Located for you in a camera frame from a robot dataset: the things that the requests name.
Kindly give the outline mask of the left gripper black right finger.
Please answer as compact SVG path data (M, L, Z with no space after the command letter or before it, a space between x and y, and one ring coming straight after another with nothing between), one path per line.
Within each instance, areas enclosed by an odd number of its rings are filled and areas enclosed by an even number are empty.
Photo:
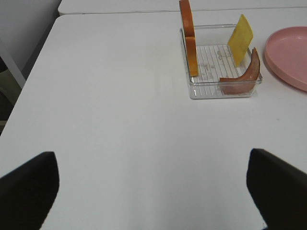
M264 149L252 149L248 191L268 230L307 228L307 175Z

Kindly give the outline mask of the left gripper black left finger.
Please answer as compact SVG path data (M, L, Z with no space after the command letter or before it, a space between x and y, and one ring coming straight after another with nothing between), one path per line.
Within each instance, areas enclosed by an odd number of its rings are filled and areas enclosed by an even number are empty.
M59 191L54 152L43 152L0 179L0 228L38 230Z

